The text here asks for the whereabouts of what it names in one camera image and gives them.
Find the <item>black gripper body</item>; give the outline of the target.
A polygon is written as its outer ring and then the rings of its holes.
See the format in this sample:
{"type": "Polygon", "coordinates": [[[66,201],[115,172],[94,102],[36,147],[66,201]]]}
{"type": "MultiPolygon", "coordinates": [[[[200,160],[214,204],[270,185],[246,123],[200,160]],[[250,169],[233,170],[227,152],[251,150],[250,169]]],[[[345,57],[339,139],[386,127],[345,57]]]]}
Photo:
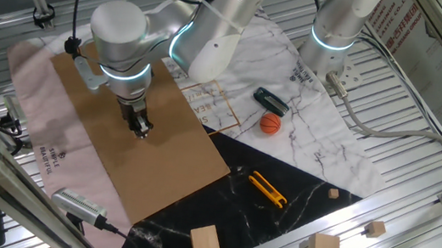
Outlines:
{"type": "Polygon", "coordinates": [[[147,103],[145,99],[124,99],[122,97],[117,98],[120,106],[120,111],[123,119],[128,123],[147,121],[147,103]]]}

